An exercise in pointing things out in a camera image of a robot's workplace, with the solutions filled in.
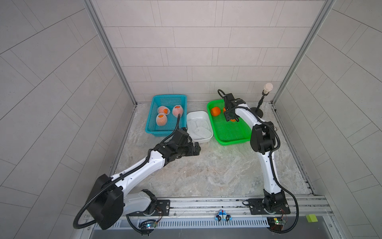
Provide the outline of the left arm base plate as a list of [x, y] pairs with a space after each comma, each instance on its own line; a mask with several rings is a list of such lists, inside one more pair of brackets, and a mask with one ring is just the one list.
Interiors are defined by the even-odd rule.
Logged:
[[159, 217], [159, 216], [169, 216], [170, 211], [170, 200], [157, 200], [154, 207], [154, 211], [149, 213], [145, 212], [133, 212], [129, 214], [130, 217]]

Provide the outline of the white foam net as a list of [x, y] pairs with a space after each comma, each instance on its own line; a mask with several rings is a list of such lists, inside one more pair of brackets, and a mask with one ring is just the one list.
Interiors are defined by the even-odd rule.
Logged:
[[194, 120], [189, 120], [187, 123], [188, 123], [188, 130], [192, 132], [193, 134], [196, 134], [198, 129], [196, 122]]
[[196, 132], [197, 136], [199, 136], [201, 138], [209, 138], [212, 136], [212, 133], [210, 131], [208, 124], [204, 124], [202, 126], [197, 126], [197, 127], [198, 127], [197, 132]]

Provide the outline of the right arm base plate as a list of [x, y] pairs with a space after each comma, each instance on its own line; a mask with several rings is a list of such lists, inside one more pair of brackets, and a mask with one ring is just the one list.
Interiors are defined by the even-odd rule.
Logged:
[[286, 200], [274, 201], [267, 198], [250, 198], [242, 204], [249, 208], [251, 215], [281, 215], [290, 214], [290, 208]]

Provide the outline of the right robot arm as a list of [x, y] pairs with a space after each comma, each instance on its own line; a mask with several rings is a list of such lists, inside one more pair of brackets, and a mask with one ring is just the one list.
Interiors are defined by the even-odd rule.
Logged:
[[262, 98], [257, 107], [250, 108], [243, 99], [235, 98], [232, 93], [226, 94], [221, 89], [218, 89], [217, 92], [224, 100], [225, 119], [227, 121], [235, 120], [237, 122], [242, 120], [252, 128], [250, 145], [253, 151], [259, 156], [264, 175], [264, 211], [268, 214], [281, 211], [282, 216], [285, 216], [286, 212], [283, 207], [287, 204], [286, 193], [292, 196], [295, 202], [296, 216], [293, 224], [287, 229], [283, 229], [281, 225], [273, 225], [268, 228], [268, 230], [278, 234], [286, 234], [292, 231], [299, 219], [298, 201], [295, 195], [283, 187], [278, 180], [274, 153], [281, 146], [280, 137], [271, 121], [263, 121], [261, 119], [264, 113], [259, 109], [267, 94], [262, 93]]

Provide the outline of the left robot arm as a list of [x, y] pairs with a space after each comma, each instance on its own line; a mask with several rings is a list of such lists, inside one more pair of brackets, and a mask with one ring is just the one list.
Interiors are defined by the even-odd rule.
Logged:
[[134, 212], [151, 214], [155, 210], [156, 196], [144, 189], [130, 191], [152, 173], [181, 157], [198, 156], [201, 147], [193, 142], [185, 127], [177, 124], [174, 131], [147, 152], [147, 156], [128, 169], [113, 176], [101, 175], [94, 183], [84, 206], [73, 221], [74, 229], [98, 224], [106, 230], [121, 216]]

